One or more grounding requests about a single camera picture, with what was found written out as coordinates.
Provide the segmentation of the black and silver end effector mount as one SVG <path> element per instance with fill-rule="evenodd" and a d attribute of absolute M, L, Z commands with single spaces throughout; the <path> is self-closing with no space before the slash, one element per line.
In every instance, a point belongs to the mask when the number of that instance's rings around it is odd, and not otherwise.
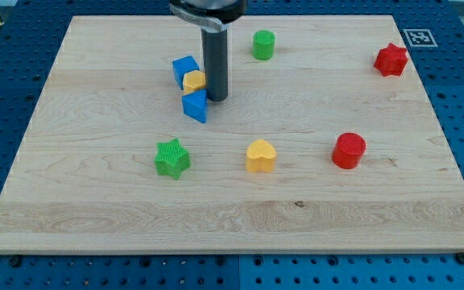
<path fill-rule="evenodd" d="M 246 13 L 247 0 L 170 0 L 169 8 L 183 21 L 217 33 Z"/>

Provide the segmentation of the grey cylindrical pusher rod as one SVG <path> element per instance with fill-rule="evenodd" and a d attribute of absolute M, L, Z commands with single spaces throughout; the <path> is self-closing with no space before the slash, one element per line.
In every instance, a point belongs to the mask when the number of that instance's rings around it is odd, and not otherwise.
<path fill-rule="evenodd" d="M 207 96 L 213 102 L 221 102 L 228 97 L 227 40 L 227 30 L 201 30 Z"/>

